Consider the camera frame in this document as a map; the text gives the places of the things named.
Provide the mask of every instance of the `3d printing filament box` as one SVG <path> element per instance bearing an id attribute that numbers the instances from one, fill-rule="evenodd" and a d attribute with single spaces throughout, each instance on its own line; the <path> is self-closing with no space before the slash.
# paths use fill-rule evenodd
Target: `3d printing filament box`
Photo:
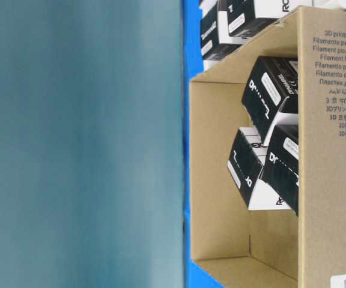
<path id="1" fill-rule="evenodd" d="M 299 61 L 298 218 L 248 211 L 226 167 L 259 56 Z M 222 286 L 346 288 L 346 12 L 300 7 L 191 81 L 190 205 L 191 259 Z"/>

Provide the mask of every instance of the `cardboard wall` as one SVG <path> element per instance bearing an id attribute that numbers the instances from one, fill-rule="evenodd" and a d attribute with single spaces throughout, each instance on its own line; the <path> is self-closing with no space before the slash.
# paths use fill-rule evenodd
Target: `cardboard wall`
<path id="1" fill-rule="evenodd" d="M 190 84 L 191 256 L 247 256 L 249 216 L 226 163 L 239 126 L 243 85 Z"/>

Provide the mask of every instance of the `teal panel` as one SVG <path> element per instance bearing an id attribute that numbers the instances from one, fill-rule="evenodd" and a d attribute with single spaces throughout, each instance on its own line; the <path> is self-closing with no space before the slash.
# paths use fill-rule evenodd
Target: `teal panel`
<path id="1" fill-rule="evenodd" d="M 0 0 L 0 287 L 182 287 L 180 17 Z"/>

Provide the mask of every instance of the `black product box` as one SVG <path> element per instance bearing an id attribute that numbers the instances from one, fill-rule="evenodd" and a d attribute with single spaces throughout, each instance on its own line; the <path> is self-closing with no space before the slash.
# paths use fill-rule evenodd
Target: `black product box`
<path id="1" fill-rule="evenodd" d="M 281 210 L 290 207 L 271 186 L 261 180 L 267 148 L 255 128 L 239 128 L 228 160 L 228 169 L 249 210 Z"/>
<path id="2" fill-rule="evenodd" d="M 228 32 L 251 38 L 300 5 L 312 6 L 312 0 L 228 0 Z"/>
<path id="3" fill-rule="evenodd" d="M 297 58 L 258 57 L 248 78 L 242 103 L 264 146 L 277 124 L 297 125 Z"/>
<path id="4" fill-rule="evenodd" d="M 299 214 L 299 127 L 277 125 L 268 147 L 263 181 Z"/>
<path id="5" fill-rule="evenodd" d="M 226 0 L 218 0 L 201 20 L 201 56 L 204 60 L 221 60 L 247 42 L 243 37 L 230 37 Z"/>

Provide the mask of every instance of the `box flap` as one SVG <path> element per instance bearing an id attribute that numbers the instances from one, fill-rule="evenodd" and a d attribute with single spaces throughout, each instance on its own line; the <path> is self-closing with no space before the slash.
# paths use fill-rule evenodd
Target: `box flap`
<path id="1" fill-rule="evenodd" d="M 339 120 L 346 115 L 346 104 L 332 103 L 333 97 L 346 98 L 346 86 L 324 84 L 325 80 L 345 82 L 346 78 L 317 76 L 317 62 L 346 65 L 346 59 L 328 61 L 322 56 L 345 57 L 346 53 L 320 51 L 322 47 L 346 49 L 341 42 L 346 41 L 346 12 L 303 7 L 298 13 L 299 281 L 302 288 L 321 288 L 330 287 L 332 276 L 346 274 L 346 128 L 339 127 L 340 122 L 346 123 Z M 338 40 L 339 44 L 324 44 L 325 40 Z M 330 71 L 345 73 L 343 69 Z M 345 112 L 327 112 L 329 106 L 344 106 Z"/>

